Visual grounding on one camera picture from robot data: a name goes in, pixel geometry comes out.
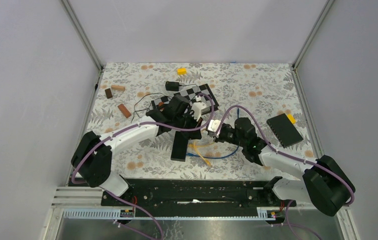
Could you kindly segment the small black network switch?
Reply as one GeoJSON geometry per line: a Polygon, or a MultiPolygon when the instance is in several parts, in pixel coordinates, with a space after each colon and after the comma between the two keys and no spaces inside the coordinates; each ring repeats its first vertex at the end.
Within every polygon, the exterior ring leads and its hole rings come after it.
{"type": "Polygon", "coordinates": [[[171,156],[172,161],[185,162],[189,140],[182,132],[176,131],[174,135],[171,156]]]}

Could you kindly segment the black power adapter with cable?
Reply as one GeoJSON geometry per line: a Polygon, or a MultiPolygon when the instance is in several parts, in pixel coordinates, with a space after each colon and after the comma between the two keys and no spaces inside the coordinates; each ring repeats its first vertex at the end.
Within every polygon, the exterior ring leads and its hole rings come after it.
{"type": "MultiPolygon", "coordinates": [[[[169,92],[178,92],[180,90],[180,87],[188,87],[188,86],[196,86],[196,84],[182,84],[178,81],[166,81],[165,84],[165,90],[169,92]]],[[[139,117],[139,112],[142,112],[143,110],[136,110],[136,105],[141,102],[146,96],[150,95],[156,95],[156,94],[161,94],[160,92],[156,93],[148,93],[144,95],[134,106],[133,106],[133,113],[139,117]]]]}

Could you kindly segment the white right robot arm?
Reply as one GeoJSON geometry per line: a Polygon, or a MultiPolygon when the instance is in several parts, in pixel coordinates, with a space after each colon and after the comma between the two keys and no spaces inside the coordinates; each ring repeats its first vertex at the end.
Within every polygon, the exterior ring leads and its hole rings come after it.
{"type": "Polygon", "coordinates": [[[355,187],[345,172],[328,156],[301,158],[274,148],[257,135],[247,117],[238,118],[234,125],[212,120],[205,128],[215,142],[241,147],[251,163],[285,172],[295,180],[274,177],[264,191],[264,201],[270,206],[282,200],[310,203],[321,213],[333,217],[352,200],[355,187]]]}

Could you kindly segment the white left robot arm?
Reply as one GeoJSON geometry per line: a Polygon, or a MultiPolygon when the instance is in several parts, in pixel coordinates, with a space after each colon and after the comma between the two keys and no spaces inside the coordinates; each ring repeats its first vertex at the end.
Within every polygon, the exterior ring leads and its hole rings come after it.
{"type": "Polygon", "coordinates": [[[157,137],[171,130],[186,137],[199,137],[202,115],[214,114],[212,98],[200,93],[191,102],[182,95],[175,95],[162,106],[148,111],[137,122],[116,131],[97,135],[86,132],[74,152],[71,165],[73,184],[87,184],[91,188],[101,188],[121,206],[129,204],[132,192],[124,177],[112,171],[113,158],[146,139],[157,137]]]}

